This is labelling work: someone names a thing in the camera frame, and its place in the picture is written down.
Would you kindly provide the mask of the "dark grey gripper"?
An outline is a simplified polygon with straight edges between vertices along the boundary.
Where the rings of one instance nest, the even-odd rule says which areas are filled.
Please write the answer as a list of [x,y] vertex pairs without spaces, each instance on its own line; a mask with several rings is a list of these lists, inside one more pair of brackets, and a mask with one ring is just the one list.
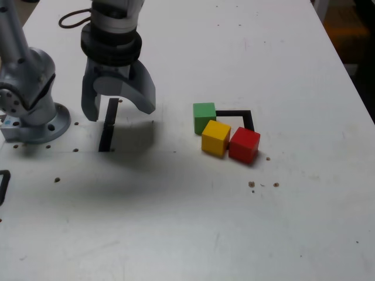
[[156,108],[155,84],[140,61],[114,67],[88,58],[82,83],[81,108],[89,121],[98,120],[101,95],[125,98],[146,114],[153,113]]

